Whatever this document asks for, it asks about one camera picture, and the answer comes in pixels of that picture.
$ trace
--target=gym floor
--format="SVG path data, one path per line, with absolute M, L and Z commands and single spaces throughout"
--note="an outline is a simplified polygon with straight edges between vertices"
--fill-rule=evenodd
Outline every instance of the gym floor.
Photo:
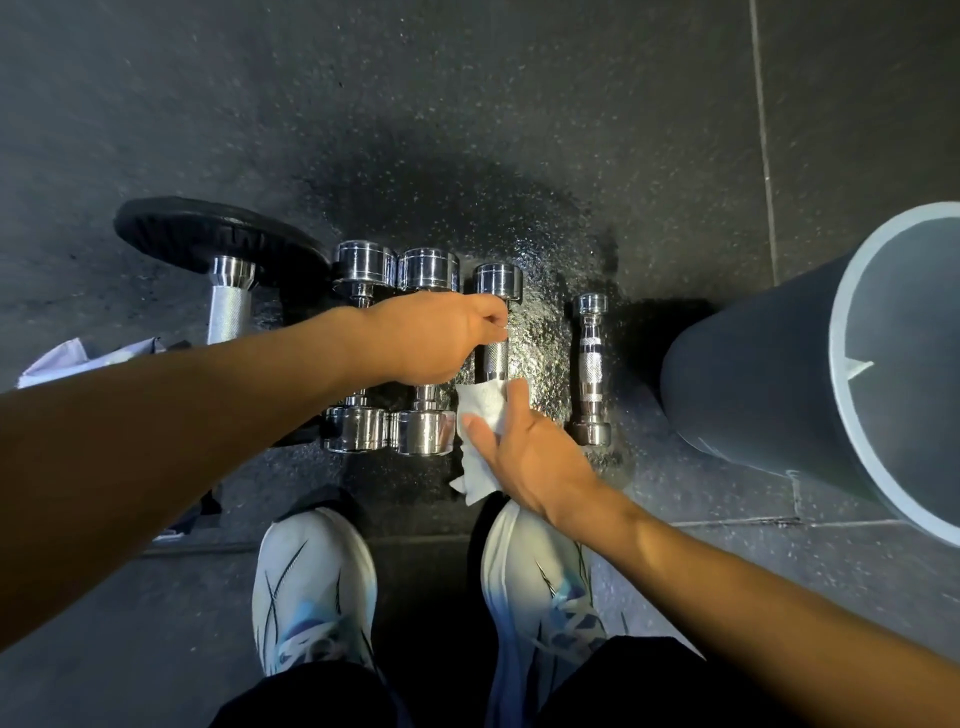
M 960 6 L 933 0 L 6 3 L 0 385 L 73 336 L 99 352 L 203 342 L 204 278 L 112 233 L 131 197 L 249 207 L 328 248 L 513 259 L 513 366 L 555 416 L 564 302 L 612 296 L 616 442 L 597 466 L 614 484 L 960 659 L 960 552 L 827 486 L 691 449 L 650 389 L 672 330 L 897 212 L 960 199 L 958 40 Z M 257 293 L 262 328 L 285 316 Z M 423 724 L 468 724 L 435 710 L 481 705 L 491 667 L 466 567 L 481 506 L 447 487 L 456 473 L 456 458 L 317 446 L 254 458 L 223 484 L 220 528 L 152 548 L 0 656 L 0 722 L 206 725 L 258 678 L 265 527 L 342 482 L 379 569 L 374 647 Z M 673 634 L 599 560 L 594 585 L 611 632 Z

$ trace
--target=leg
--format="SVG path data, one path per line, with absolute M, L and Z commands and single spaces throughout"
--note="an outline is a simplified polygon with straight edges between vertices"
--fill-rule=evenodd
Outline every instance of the leg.
M 347 519 L 319 507 L 274 523 L 260 545 L 252 599 L 267 677 L 225 705 L 212 725 L 306 716 L 321 724 L 396 725 L 373 660 L 375 602 L 370 550 Z
M 480 582 L 498 641 L 486 725 L 532 725 L 607 639 L 583 549 L 509 501 L 487 536 Z
M 498 651 L 488 728 L 715 722 L 798 725 L 741 674 L 672 638 L 607 639 L 581 547 L 510 501 L 480 580 Z
M 743 675 L 672 637 L 614 637 L 559 687 L 539 728 L 596 725 L 803 725 Z

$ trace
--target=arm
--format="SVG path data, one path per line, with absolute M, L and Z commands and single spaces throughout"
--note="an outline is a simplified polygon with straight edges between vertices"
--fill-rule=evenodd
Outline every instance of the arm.
M 508 385 L 496 442 L 471 442 L 511 497 L 610 561 L 687 637 L 820 725 L 954 725 L 960 668 L 770 571 L 658 521 L 604 484 L 573 441 Z
M 417 293 L 0 395 L 0 648 L 328 405 L 447 381 L 506 319 L 494 296 Z

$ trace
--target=black weight plate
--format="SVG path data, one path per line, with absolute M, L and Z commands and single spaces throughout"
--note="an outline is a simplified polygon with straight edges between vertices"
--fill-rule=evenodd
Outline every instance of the black weight plate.
M 183 197 L 130 200 L 117 210 L 113 229 L 141 253 L 195 273 L 205 274 L 215 256 L 231 255 L 255 263 L 261 285 L 329 280 L 320 243 L 242 207 Z

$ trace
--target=white sneaker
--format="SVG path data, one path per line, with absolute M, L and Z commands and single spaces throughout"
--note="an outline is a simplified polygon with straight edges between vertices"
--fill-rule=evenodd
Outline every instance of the white sneaker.
M 370 640 L 376 571 L 367 544 L 336 511 L 317 508 L 270 526 L 252 606 L 264 674 L 322 660 L 376 671 Z
M 531 725 L 607 640 L 583 547 L 511 500 L 487 537 L 480 580 L 499 641 L 486 725 Z

